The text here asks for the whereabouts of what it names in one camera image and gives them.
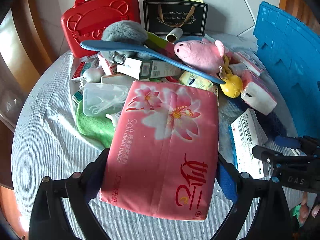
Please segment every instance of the clear plastic container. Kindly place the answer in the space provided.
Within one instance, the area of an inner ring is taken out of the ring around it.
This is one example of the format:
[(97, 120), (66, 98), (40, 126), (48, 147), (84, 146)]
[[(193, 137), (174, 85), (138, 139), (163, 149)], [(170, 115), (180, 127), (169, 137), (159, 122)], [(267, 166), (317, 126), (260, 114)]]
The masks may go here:
[(83, 113), (87, 116), (106, 116), (122, 110), (128, 88), (122, 85), (87, 83), (83, 92)]

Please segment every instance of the keyring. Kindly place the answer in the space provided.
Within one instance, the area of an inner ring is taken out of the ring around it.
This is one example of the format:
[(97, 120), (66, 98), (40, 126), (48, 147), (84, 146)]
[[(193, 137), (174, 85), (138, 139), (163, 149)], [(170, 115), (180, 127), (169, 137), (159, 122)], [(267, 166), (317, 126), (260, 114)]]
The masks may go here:
[[(122, 58), (121, 63), (115, 61), (115, 56), (116, 56), (116, 54), (117, 54), (118, 56), (121, 56), (121, 58)], [(116, 52), (116, 54), (112, 55), (112, 61), (113, 61), (113, 63), (116, 64), (116, 65), (122, 65), (122, 64), (124, 63), (124, 61), (125, 61), (125, 57), (124, 57), (123, 55), (117, 53), (117, 52)]]

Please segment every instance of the pink tissue paper pack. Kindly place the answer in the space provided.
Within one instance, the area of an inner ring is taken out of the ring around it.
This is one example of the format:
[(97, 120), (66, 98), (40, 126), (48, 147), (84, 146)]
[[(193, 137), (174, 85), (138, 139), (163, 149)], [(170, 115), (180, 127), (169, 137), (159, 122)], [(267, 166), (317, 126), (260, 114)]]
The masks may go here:
[(133, 82), (110, 147), (100, 199), (143, 215), (204, 220), (218, 158), (214, 93)]

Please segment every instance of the blue storage basket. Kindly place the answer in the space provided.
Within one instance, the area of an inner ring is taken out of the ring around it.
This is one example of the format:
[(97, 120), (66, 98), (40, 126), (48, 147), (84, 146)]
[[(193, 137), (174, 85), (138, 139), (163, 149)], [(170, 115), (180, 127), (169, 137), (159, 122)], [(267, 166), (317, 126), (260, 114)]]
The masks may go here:
[(320, 37), (267, 2), (260, 4), (253, 34), (257, 56), (284, 97), (298, 135), (320, 138)]

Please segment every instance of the lily flower print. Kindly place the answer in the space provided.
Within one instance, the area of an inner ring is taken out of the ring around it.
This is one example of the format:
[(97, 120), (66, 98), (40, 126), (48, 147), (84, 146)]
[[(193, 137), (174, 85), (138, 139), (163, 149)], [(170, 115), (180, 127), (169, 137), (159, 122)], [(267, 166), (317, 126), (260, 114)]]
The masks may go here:
[(141, 86), (141, 89), (137, 89), (135, 92), (138, 96), (129, 104), (129, 106), (132, 105), (134, 107), (128, 108), (127, 111), (144, 109), (145, 113), (147, 113), (150, 110), (155, 110), (161, 107), (162, 102), (158, 98), (159, 92), (155, 91), (155, 88)]
[(180, 88), (176, 93), (164, 89), (164, 95), (164, 107), (145, 117), (142, 123), (156, 128), (157, 140), (168, 138), (175, 133), (180, 138), (191, 141), (199, 134), (196, 118), (201, 115), (198, 112), (200, 101), (192, 102), (185, 88)]

